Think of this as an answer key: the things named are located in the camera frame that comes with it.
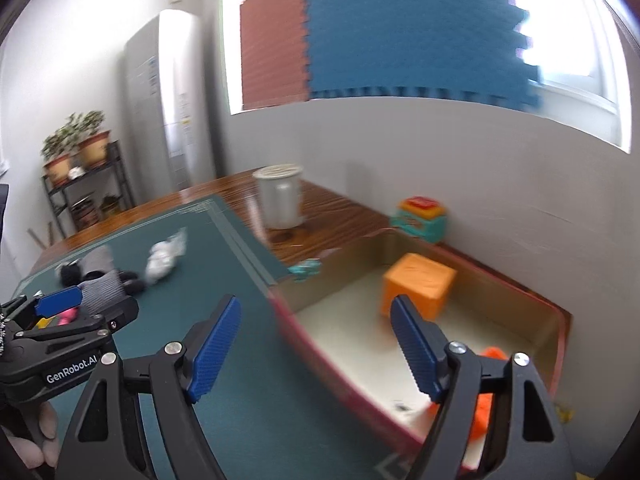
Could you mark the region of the left gloved hand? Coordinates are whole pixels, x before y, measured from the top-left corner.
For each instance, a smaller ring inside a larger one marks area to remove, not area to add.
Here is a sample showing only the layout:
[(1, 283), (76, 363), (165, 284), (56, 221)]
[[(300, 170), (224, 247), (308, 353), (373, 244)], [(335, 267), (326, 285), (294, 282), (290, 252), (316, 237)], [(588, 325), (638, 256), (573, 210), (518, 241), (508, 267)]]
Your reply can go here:
[(58, 413), (50, 401), (1, 409), (1, 430), (28, 470), (47, 465), (55, 469), (60, 457)]

